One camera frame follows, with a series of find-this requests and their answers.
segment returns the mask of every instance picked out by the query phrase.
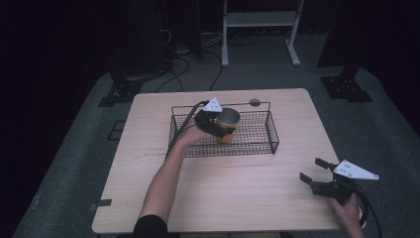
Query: metal frame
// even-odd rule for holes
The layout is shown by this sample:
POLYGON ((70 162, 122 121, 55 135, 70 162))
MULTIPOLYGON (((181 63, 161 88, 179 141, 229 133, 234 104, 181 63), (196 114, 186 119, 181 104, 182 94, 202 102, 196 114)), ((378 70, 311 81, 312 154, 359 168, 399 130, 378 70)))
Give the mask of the metal frame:
MULTIPOLYGON (((250 103, 224 104, 223 106, 251 105, 250 103)), ((185 157, 243 156, 275 154, 279 139, 269 111, 270 102, 261 102, 267 110, 240 111, 241 121, 234 140, 229 144, 220 144, 216 138, 205 139, 191 146, 185 157)), ((179 126, 185 121, 186 114, 176 114, 174 109, 189 109, 191 106, 174 106, 171 108, 169 142, 175 137, 179 126)))
POLYGON ((247 12, 228 13, 228 0, 224 0, 223 6, 223 44, 222 66, 229 66, 228 54, 228 28, 229 27, 268 27, 268 26, 291 26, 290 39, 285 40, 287 50, 294 66, 300 66, 300 60, 294 49, 297 27, 299 26, 304 0, 299 0, 296 11, 287 12, 247 12))

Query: gray floor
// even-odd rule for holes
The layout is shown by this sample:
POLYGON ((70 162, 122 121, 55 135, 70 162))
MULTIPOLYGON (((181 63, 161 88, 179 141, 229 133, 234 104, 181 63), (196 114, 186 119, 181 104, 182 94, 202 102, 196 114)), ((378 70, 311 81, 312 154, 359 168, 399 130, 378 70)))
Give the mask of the gray floor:
MULTIPOLYGON (((317 68, 326 35, 298 35, 295 46, 302 65, 294 67, 283 43, 285 36, 261 37, 245 48, 230 48, 230 66, 224 68, 214 90, 298 88, 309 91, 340 160, 349 160, 380 175, 379 181, 361 181, 379 217, 383 237, 418 237, 420 213, 420 139, 384 93, 380 82, 364 69, 356 80, 373 102, 349 103, 329 98, 320 76, 337 75, 341 68, 317 68)), ((220 54, 220 48, 209 49, 220 54)), ((185 57, 189 70, 180 77, 186 91, 206 91, 219 72, 211 54, 204 59, 185 57)), ((179 61, 174 67, 181 72, 179 61)), ((149 81, 143 93, 152 93, 171 74, 149 81)), ((112 84, 103 75, 90 92, 45 176, 33 204, 14 237, 97 237, 91 230, 118 141, 107 140, 115 121, 125 120, 130 103, 98 107, 112 84)), ((174 80, 160 92, 178 91, 174 80)), ((372 216, 365 229, 377 237, 372 216)), ((291 232, 296 238, 344 237, 340 231, 291 232)), ((115 237, 115 234, 100 237, 115 237)))

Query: forearm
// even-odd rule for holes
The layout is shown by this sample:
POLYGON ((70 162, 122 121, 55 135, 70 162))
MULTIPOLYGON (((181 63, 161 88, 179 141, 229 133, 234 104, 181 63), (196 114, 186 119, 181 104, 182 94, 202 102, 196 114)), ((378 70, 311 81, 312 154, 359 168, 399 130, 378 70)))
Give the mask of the forearm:
POLYGON ((154 214, 166 223, 175 198, 182 162, 189 145, 178 141, 157 171, 146 194, 140 217, 154 214))

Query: black cable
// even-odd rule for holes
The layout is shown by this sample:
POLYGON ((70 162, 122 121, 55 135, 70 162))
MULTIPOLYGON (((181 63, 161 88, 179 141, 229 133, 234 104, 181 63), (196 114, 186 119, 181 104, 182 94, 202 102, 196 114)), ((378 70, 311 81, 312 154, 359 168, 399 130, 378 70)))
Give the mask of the black cable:
POLYGON ((365 191, 364 191, 364 189, 363 189, 360 185, 358 185, 358 184, 357 184, 357 189, 358 189, 358 190, 359 190, 359 191, 360 191, 360 192, 364 195, 365 200, 366 200, 366 204, 367 204, 367 206, 370 208, 370 212, 371 212, 371 214, 373 215, 374 222, 376 223, 376 228, 377 228, 378 237, 379 237, 379 238, 382 238, 382 228, 380 227, 380 224, 379 224, 379 219, 377 218, 376 213, 374 212, 372 205, 371 205, 371 204, 370 204, 370 202, 368 201, 368 196, 367 196, 366 192, 365 192, 365 191))
MULTIPOLYGON (((189 69, 189 62, 188 62, 188 60, 186 60, 186 59, 182 59, 182 58, 177 58, 177 60, 183 60, 184 62, 186 62, 186 64, 187 64, 187 69, 186 69, 185 71, 187 71, 187 70, 189 69)), ((180 74, 180 75, 176 74, 176 73, 173 71, 173 66, 170 68, 170 72, 172 72, 173 76, 175 76, 175 77, 176 77, 176 80, 179 82, 179 85, 181 86, 182 90, 183 90, 183 91, 185 91, 185 88, 184 88, 184 86, 183 86, 183 84, 182 84, 181 80, 179 79, 179 77, 180 77, 182 74, 180 74)))
POLYGON ((230 47, 239 46, 242 43, 243 40, 244 40, 244 38, 242 36, 232 35, 228 39, 228 45, 230 47))
POLYGON ((211 91, 211 90, 213 89, 214 84, 216 84, 217 79, 219 79, 220 74, 222 74, 222 69, 223 69, 223 67, 222 67, 222 60, 221 60, 221 59, 220 59, 220 57, 219 57, 217 54, 215 54, 215 53, 212 53, 212 52, 207 52, 207 51, 203 51, 203 53, 207 53, 207 54, 211 54, 211 55, 215 56, 215 57, 217 58, 217 60, 219 61, 219 63, 220 63, 220 70, 219 70, 219 73, 217 74, 216 78, 213 80, 213 83, 211 84, 210 89, 209 89, 209 91, 211 91))
POLYGON ((222 46, 222 41, 223 41, 223 37, 221 33, 217 33, 215 35, 218 35, 217 38, 214 38, 206 43, 203 43, 201 48, 202 49, 206 49, 206 48, 213 48, 213 47, 220 47, 222 46))
POLYGON ((248 42, 247 43, 242 43, 243 40, 241 40, 241 43, 238 45, 233 45, 232 47, 236 47, 236 48, 245 48, 248 47, 250 45, 256 44, 260 41, 260 38, 258 36, 254 36, 256 38, 256 40, 253 40, 249 37, 242 37, 243 39, 247 39, 248 42))
POLYGON ((188 71, 188 69, 189 69, 189 62, 188 62, 188 60, 186 60, 186 59, 181 59, 181 58, 179 58, 179 60, 184 60, 185 62, 186 62, 186 68, 180 73, 180 74, 175 74, 175 76, 174 77, 172 77, 172 78, 170 78, 170 79, 168 79, 166 82, 164 82, 156 91, 155 91, 155 93, 157 93, 157 92, 159 92, 167 83, 169 83, 170 81, 172 81, 172 80, 174 80, 174 79, 176 79, 176 78, 178 78, 178 77, 180 77, 181 75, 183 75, 184 73, 186 73, 187 71, 188 71))
POLYGON ((365 224, 365 222, 367 221, 367 218, 368 218, 368 202, 367 202, 367 198, 365 197, 365 195, 359 190, 359 189, 357 189, 356 188, 356 190, 355 190, 355 193, 356 193, 356 195, 359 197, 359 199, 362 201, 362 204, 363 204, 363 207, 364 207, 364 212, 363 212, 363 214, 362 214, 362 217, 361 217, 361 221, 360 221, 360 224, 361 224, 361 227, 363 227, 364 226, 364 224, 365 224))
POLYGON ((185 121, 182 123, 182 125, 179 127, 179 129, 177 131, 175 131, 172 140, 169 143, 169 146, 167 147, 167 152, 166 152, 166 156, 164 157, 165 159, 167 158, 167 156, 169 155, 170 151, 172 150, 173 146, 175 145, 176 140, 178 139, 178 137, 182 134, 183 131, 185 131, 186 129, 190 128, 187 127, 186 129, 185 126, 188 123, 188 121, 192 118, 192 116, 194 115, 194 112, 197 110, 197 108, 200 105, 206 105, 208 103, 208 101, 201 101, 197 104, 194 105, 194 107, 192 107, 191 111, 189 112, 188 116, 186 116, 185 121))

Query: hand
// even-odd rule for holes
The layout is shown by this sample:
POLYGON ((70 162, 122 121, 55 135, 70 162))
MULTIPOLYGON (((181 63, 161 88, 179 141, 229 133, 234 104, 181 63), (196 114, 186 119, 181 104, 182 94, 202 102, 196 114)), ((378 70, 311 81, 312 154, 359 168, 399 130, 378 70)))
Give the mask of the hand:
POLYGON ((347 236, 357 238, 365 237, 359 221, 359 203, 356 195, 353 193, 352 196, 345 201, 344 205, 341 205, 334 198, 329 198, 329 201, 347 236))
POLYGON ((185 125, 184 131, 179 136, 178 141, 185 143, 187 146, 194 145, 205 138, 211 138, 212 135, 202 131, 195 125, 194 118, 191 118, 185 125))

